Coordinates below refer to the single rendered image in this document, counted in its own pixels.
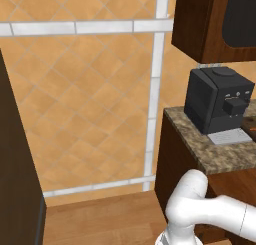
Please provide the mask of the dark tall cabinet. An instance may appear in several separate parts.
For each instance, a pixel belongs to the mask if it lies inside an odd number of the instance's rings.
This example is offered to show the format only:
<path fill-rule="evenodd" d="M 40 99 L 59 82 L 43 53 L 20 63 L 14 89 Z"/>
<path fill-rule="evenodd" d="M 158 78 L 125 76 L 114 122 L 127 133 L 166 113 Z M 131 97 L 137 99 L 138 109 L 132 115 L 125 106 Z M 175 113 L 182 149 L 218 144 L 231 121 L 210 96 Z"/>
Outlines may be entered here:
<path fill-rule="evenodd" d="M 0 245 L 43 245 L 46 204 L 0 50 Z"/>

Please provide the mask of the dark wood wall cupboard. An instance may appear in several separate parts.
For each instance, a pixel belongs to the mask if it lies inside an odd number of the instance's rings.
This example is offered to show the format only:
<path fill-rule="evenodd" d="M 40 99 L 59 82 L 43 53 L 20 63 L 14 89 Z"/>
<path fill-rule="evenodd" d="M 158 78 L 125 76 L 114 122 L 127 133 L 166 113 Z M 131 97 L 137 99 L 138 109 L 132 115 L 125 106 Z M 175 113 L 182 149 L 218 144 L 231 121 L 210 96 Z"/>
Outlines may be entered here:
<path fill-rule="evenodd" d="M 256 0 L 176 0 L 171 43 L 203 64 L 256 61 Z"/>

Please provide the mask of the dark wood base cabinet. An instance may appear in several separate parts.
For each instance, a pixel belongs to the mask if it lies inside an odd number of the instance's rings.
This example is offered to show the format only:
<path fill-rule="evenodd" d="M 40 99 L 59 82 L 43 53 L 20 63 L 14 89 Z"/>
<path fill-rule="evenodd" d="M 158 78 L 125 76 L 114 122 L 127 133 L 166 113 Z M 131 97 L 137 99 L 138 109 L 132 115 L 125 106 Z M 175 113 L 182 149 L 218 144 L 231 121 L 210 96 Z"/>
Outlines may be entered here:
<path fill-rule="evenodd" d="M 199 162 L 185 144 L 182 134 L 169 115 L 163 113 L 155 193 L 165 212 L 167 201 L 182 175 L 189 169 L 200 169 Z M 207 198 L 225 194 L 256 206 L 256 168 L 208 176 Z M 229 239 L 232 245 L 256 245 L 238 235 L 210 225 L 197 225 L 195 233 L 206 245 Z"/>

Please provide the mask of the black coffee machine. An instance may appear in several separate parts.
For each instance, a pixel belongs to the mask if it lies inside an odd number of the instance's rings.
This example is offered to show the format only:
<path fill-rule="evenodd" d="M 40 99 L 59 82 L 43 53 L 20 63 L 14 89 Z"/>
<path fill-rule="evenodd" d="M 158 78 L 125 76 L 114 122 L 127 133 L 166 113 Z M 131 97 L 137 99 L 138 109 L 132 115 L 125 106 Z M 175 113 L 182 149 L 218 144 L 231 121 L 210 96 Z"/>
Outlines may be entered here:
<path fill-rule="evenodd" d="M 215 145 L 251 142 L 241 125 L 254 86 L 229 67 L 192 69 L 184 113 Z"/>

